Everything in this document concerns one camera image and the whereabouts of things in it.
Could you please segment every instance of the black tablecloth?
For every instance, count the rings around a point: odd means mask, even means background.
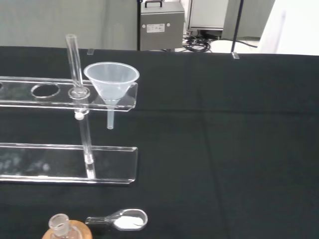
[[[146,211],[140,232],[94,238],[316,239],[319,235],[319,58],[81,51],[141,77],[137,107],[92,112],[94,145],[137,146],[129,186],[0,184],[0,238],[41,238],[49,218]],[[0,48],[0,75],[69,78],[65,49]],[[80,144],[70,111],[3,109],[0,141]]]

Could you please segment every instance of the funnel stem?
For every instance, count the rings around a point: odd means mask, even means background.
[[[108,111],[108,129],[114,128],[114,111]]]

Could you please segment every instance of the black cable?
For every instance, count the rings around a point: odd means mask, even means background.
[[[213,39],[202,36],[184,35],[183,48],[192,52],[206,52],[210,50],[210,43]]]
[[[215,36],[213,34],[209,34],[207,32],[207,30],[200,30],[200,34],[205,37],[205,38],[209,38],[209,39],[213,39],[213,40],[219,40],[220,36]]]
[[[222,38],[222,39],[220,39],[220,40],[233,41],[233,40],[231,40],[231,39],[225,39],[225,38]],[[246,42],[243,42],[243,41],[236,41],[236,42],[241,43],[241,44],[244,44],[244,45],[247,45],[247,46],[251,46],[251,47],[254,47],[254,48],[257,48],[257,47],[258,47],[258,46],[250,45],[250,44],[248,44],[248,43],[246,43]]]

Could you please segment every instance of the white floor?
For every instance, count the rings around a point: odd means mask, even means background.
[[[250,45],[254,45],[254,46],[258,46],[258,44],[259,44],[259,41],[257,41],[257,40],[242,40],[241,39],[241,41],[246,42]],[[230,53],[231,46],[232,46],[231,41],[218,40],[218,41],[213,41],[211,43],[210,50],[212,51],[212,53]],[[186,51],[184,51],[184,50],[185,50],[184,48],[179,48],[179,49],[176,49],[175,51],[176,52],[179,52],[179,51],[191,52],[188,50],[186,50]],[[241,53],[241,54],[258,53],[257,48],[250,47],[250,46],[247,46],[247,45],[239,43],[239,42],[236,42],[235,52]]]

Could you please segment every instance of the plastic funnel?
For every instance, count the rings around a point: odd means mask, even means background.
[[[87,66],[84,74],[108,105],[116,105],[140,74],[132,66],[117,62],[99,62]],[[114,127],[114,111],[108,111],[108,129]]]

